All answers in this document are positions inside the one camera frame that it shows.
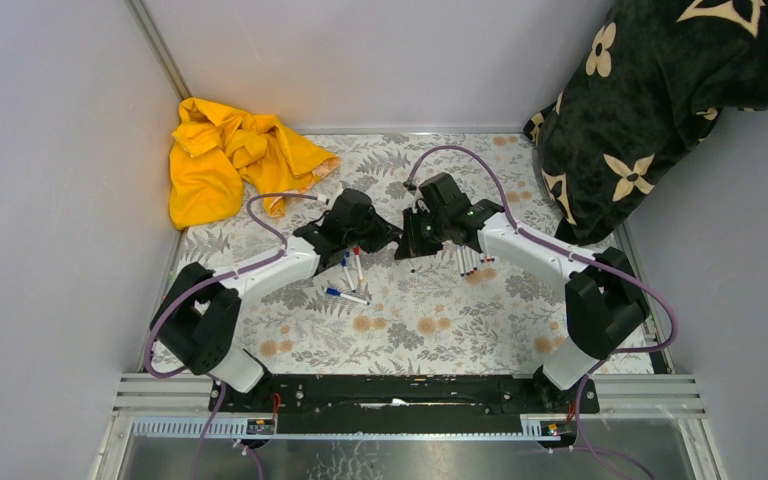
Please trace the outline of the blue marker black eraser cap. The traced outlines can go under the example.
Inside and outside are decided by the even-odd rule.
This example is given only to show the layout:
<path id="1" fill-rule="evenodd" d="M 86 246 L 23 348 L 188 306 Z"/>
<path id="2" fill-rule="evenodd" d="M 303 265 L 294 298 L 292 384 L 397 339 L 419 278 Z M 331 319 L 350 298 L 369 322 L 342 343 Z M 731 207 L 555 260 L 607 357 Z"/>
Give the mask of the blue marker black eraser cap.
<path id="1" fill-rule="evenodd" d="M 456 259 L 457 259 L 457 264 L 459 269 L 459 275 L 461 277 L 465 277 L 469 273 L 469 271 L 465 266 L 464 258 L 463 258 L 463 250 L 460 245 L 456 246 L 455 253 L 456 253 Z"/>

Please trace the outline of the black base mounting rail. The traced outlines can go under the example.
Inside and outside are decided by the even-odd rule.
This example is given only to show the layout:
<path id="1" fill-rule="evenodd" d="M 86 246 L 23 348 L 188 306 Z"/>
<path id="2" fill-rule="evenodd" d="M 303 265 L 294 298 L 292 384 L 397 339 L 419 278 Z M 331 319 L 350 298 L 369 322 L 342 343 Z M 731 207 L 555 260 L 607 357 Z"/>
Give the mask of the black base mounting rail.
<path id="1" fill-rule="evenodd" d="M 593 381 L 558 391 L 511 375 L 266 376 L 248 393 L 211 391 L 222 413 L 263 414 L 282 435 L 561 435 L 600 411 Z"/>

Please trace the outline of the yellow crumpled cloth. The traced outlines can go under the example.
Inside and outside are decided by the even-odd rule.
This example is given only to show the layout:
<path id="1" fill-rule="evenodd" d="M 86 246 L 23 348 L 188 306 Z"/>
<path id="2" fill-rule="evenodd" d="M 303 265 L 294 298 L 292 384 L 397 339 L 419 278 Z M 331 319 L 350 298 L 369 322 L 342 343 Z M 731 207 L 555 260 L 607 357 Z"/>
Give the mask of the yellow crumpled cloth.
<path id="1" fill-rule="evenodd" d="M 235 216 L 247 185 L 257 193 L 305 193 L 340 165 L 337 154 L 285 126 L 190 97 L 179 103 L 169 153 L 168 212 L 178 230 Z"/>

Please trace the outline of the aluminium frame rail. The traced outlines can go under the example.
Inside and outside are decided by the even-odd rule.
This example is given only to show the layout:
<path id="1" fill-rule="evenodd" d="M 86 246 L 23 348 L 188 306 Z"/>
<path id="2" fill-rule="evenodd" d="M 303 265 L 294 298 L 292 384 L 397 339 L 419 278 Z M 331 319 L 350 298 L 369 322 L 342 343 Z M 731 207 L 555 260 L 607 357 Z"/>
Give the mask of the aluminium frame rail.
<path id="1" fill-rule="evenodd" d="M 118 479 L 134 435 L 311 440 L 532 440 L 584 446 L 587 419 L 667 420 L 693 475 L 722 479 L 690 375 L 599 375 L 558 390 L 529 376 L 278 374 L 240 393 L 191 374 L 121 377 L 93 477 Z"/>

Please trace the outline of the black floral blanket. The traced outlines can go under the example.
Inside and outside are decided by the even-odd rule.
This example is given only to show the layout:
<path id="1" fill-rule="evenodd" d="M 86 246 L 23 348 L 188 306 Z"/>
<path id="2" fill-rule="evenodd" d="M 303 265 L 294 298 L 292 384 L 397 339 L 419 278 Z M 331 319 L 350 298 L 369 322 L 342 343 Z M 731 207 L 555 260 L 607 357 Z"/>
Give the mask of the black floral blanket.
<path id="1" fill-rule="evenodd" d="M 726 109 L 768 109 L 768 1 L 617 1 L 525 124 L 557 238 L 604 240 Z"/>

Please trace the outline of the blue cap marker lying crosswise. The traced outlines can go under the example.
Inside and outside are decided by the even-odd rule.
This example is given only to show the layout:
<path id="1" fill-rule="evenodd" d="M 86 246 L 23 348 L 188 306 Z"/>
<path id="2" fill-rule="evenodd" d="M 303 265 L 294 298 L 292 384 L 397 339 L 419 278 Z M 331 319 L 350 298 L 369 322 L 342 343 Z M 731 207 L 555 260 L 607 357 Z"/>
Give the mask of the blue cap marker lying crosswise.
<path id="1" fill-rule="evenodd" d="M 358 297 L 358 296 L 356 296 L 354 294 L 344 293 L 344 292 L 342 292 L 342 291 L 340 291 L 340 290 L 338 290 L 336 288 L 333 288 L 333 287 L 327 287 L 325 289 L 325 293 L 327 295 L 329 295 L 329 296 L 342 298 L 344 300 L 347 300 L 347 301 L 350 301 L 350 302 L 354 302 L 354 303 L 357 303 L 357 304 L 360 304 L 360 305 L 369 305 L 370 304 L 370 301 L 368 299 Z"/>

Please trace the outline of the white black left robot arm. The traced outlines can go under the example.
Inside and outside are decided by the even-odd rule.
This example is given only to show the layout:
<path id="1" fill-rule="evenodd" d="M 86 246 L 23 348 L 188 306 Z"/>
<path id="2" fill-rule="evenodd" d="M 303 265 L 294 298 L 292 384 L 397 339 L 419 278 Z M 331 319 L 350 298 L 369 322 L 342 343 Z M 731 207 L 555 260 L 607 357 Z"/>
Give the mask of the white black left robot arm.
<path id="1" fill-rule="evenodd" d="M 396 242 L 402 231 L 379 215 L 368 195 L 346 189 L 318 219 L 279 237 L 277 248 L 251 257 L 223 272 L 198 262 L 175 277 L 154 318 L 148 342 L 161 343 L 182 369 L 231 388 L 232 398 L 248 411 L 269 401 L 266 367 L 236 346 L 241 310 L 292 283 L 307 280 L 341 264 L 358 247 L 375 253 Z"/>

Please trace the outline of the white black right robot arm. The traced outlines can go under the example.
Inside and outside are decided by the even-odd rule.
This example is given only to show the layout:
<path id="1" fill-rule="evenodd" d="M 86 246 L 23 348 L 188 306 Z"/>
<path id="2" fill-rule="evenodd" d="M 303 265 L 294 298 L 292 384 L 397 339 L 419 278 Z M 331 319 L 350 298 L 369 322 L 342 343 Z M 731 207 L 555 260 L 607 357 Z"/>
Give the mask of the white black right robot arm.
<path id="1" fill-rule="evenodd" d="M 396 259 L 431 256 L 450 242 L 506 260 L 563 297 L 568 337 L 539 367 L 533 386 L 543 410 L 557 412 L 567 405 L 573 386 L 649 316 L 650 306 L 622 251 L 576 250 L 518 222 L 506 206 L 471 201 L 447 173 L 420 185 L 407 180 L 404 186 L 414 201 L 403 211 Z"/>

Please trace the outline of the floral patterned table mat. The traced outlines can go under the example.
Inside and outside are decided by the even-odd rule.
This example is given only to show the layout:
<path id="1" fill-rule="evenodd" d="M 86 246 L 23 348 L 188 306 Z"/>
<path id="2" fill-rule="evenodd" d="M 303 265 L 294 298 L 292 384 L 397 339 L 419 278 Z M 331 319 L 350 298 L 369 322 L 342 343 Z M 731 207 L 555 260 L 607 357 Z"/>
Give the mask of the floral patterned table mat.
<path id="1" fill-rule="evenodd" d="M 532 148 L 521 135 L 316 135 L 340 158 L 316 185 L 318 194 L 354 188 L 394 224 L 409 204 L 403 183 L 450 173 L 470 199 L 505 197 L 513 215 L 553 233 L 559 214 L 536 177 Z M 498 259 L 461 277 L 455 249 L 397 262 L 392 249 L 361 257 L 365 281 L 340 268 L 277 290 L 240 313 L 236 339 L 275 373 L 529 374 L 566 340 L 561 295 Z M 329 296 L 327 287 L 368 299 Z"/>

